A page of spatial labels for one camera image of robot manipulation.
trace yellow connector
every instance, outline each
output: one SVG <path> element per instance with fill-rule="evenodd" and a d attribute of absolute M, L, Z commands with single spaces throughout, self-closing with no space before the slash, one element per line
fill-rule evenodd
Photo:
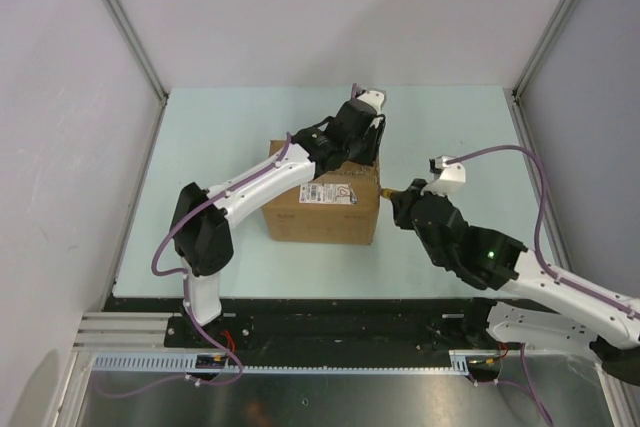
<path fill-rule="evenodd" d="M 380 197 L 382 197 L 383 199 L 390 200 L 391 195 L 397 194 L 398 192 L 399 192 L 398 190 L 393 190 L 393 189 L 380 189 Z"/>

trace white wall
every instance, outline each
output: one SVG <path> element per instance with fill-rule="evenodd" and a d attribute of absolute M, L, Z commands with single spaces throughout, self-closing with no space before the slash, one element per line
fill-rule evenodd
<path fill-rule="evenodd" d="M 523 97 L 573 267 L 636 297 L 639 84 L 640 0 L 581 0 Z"/>
<path fill-rule="evenodd" d="M 511 87 L 559 0 L 123 0 L 167 87 Z"/>
<path fill-rule="evenodd" d="M 158 105 L 101 0 L 0 9 L 0 425 L 24 427 L 105 285 Z"/>

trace tabletop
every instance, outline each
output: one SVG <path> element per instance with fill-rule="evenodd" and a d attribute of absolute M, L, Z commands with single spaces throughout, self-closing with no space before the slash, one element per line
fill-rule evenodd
<path fill-rule="evenodd" d="M 380 147 L 383 187 L 404 189 L 430 179 L 429 158 L 458 156 L 517 144 L 499 86 L 372 86 L 387 91 L 387 126 Z M 182 187 L 224 182 L 267 157 L 283 139 L 335 115 L 350 86 L 174 89 L 160 127 L 113 295 L 182 296 L 179 276 L 158 278 L 151 258 L 168 232 Z M 537 201 L 524 159 L 500 152 L 465 163 L 466 185 L 451 197 L 472 225 L 505 232 L 533 245 Z M 495 297 L 434 267 L 414 233 L 394 226 L 381 200 L 371 245 L 286 243 L 271 240 L 256 211 L 232 232 L 235 255 L 222 270 L 220 294 L 245 298 Z M 551 257 L 546 234 L 542 246 Z M 159 268 L 180 265 L 173 246 Z"/>

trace red wire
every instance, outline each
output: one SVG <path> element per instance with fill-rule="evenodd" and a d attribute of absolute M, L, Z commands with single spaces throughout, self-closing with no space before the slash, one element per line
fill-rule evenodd
<path fill-rule="evenodd" d="M 233 341 L 233 337 L 231 337 L 231 334 L 229 333 L 228 330 L 223 330 L 221 332 L 222 335 L 225 336 L 225 338 L 227 339 L 227 348 L 231 348 L 231 352 L 235 352 L 236 351 L 236 343 Z"/>
<path fill-rule="evenodd" d="M 498 346 L 500 347 L 500 357 L 498 357 L 499 359 L 504 359 L 507 354 L 509 353 L 509 345 L 505 344 L 504 342 L 498 342 Z"/>

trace metal frame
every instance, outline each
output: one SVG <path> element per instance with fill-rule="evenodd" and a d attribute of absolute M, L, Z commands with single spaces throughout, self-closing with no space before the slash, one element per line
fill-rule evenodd
<path fill-rule="evenodd" d="M 127 247 L 127 242 L 129 241 L 129 236 L 131 235 L 131 229 L 133 228 L 133 220 L 135 219 L 136 210 L 138 209 L 138 204 L 140 202 L 140 196 L 142 195 L 142 188 L 144 187 L 144 181 L 147 178 L 147 173 L 149 171 L 149 166 L 151 165 L 151 157 L 153 156 L 153 151 L 156 147 L 156 142 L 158 141 L 158 135 L 160 133 L 160 127 L 162 126 L 162 119 L 164 118 L 165 108 L 167 105 L 166 99 L 162 101 L 160 105 L 160 110 L 155 118 L 153 125 L 153 132 L 151 133 L 151 137 L 149 139 L 149 143 L 145 149 L 144 159 L 142 161 L 142 167 L 138 173 L 136 184 L 134 187 L 134 192 L 131 201 L 129 202 L 129 208 L 127 212 L 127 216 L 124 222 L 124 226 L 120 235 L 120 240 L 118 242 L 118 249 L 116 255 L 113 258 L 113 262 L 109 268 L 109 275 L 107 276 L 107 282 L 103 288 L 102 294 L 98 299 L 97 305 L 95 305 L 96 309 L 103 309 L 107 299 L 111 296 L 111 291 L 113 289 L 113 283 L 120 271 L 120 266 L 122 265 L 122 258 L 124 257 L 124 251 Z"/>
<path fill-rule="evenodd" d="M 56 403 L 52 406 L 45 425 L 75 427 L 78 424 L 94 359 L 93 353 L 71 353 L 67 366 L 68 374 L 64 377 L 64 382 L 56 396 Z"/>
<path fill-rule="evenodd" d="M 164 348 L 167 320 L 171 314 L 84 314 L 73 349 L 76 352 L 170 351 Z"/>
<path fill-rule="evenodd" d="M 127 47 L 129 47 L 134 60 L 142 70 L 146 81 L 158 98 L 158 101 L 164 103 L 168 97 L 167 91 L 162 86 L 162 82 L 142 46 L 140 37 L 138 37 L 133 25 L 129 21 L 120 0 L 103 0 L 103 2 L 122 34 L 124 42 L 127 44 Z"/>
<path fill-rule="evenodd" d="M 218 368 L 198 368 L 197 353 L 120 353 L 107 352 L 98 354 L 93 372 L 156 372 L 189 374 L 197 372 L 199 374 L 218 373 Z M 469 370 L 466 362 L 466 355 L 450 353 L 451 365 L 448 367 L 395 367 L 395 368 L 349 368 L 349 367 L 265 367 L 265 366 L 245 366 L 244 374 L 262 375 L 305 375 L 305 374 L 358 374 L 358 375 L 468 375 Z M 222 372 L 238 372 L 237 366 L 225 367 Z"/>
<path fill-rule="evenodd" d="M 513 93 L 516 99 L 522 97 L 522 93 L 529 85 L 532 77 L 538 71 L 544 61 L 549 49 L 553 46 L 558 35 L 567 23 L 567 20 L 573 13 L 579 0 L 560 0 L 556 10 L 551 15 L 551 20 L 547 24 L 533 54 L 529 57 L 527 64 L 516 82 Z"/>
<path fill-rule="evenodd" d="M 516 134 L 520 144 L 535 153 L 536 148 L 533 143 L 533 137 L 527 125 L 520 103 L 516 100 L 515 95 L 507 90 L 505 90 L 505 96 L 507 98 L 507 104 L 509 105 L 509 111 L 511 112 L 513 125 L 516 129 Z M 540 202 L 540 176 L 531 160 L 527 158 L 525 163 L 527 165 L 529 177 L 531 178 L 531 185 L 533 186 L 538 202 Z M 549 237 L 551 251 L 556 263 L 562 268 L 572 272 L 571 258 L 560 231 L 558 217 L 553 205 L 552 196 L 548 193 L 544 227 Z M 633 400 L 633 395 L 630 393 L 630 387 L 606 374 L 602 369 L 598 371 L 598 375 L 600 377 L 602 390 L 604 392 L 605 399 L 607 400 L 607 405 L 609 406 L 609 411 L 611 412 L 614 425 L 616 427 L 633 427 L 640 425 L 640 414 L 638 413 L 636 403 Z"/>

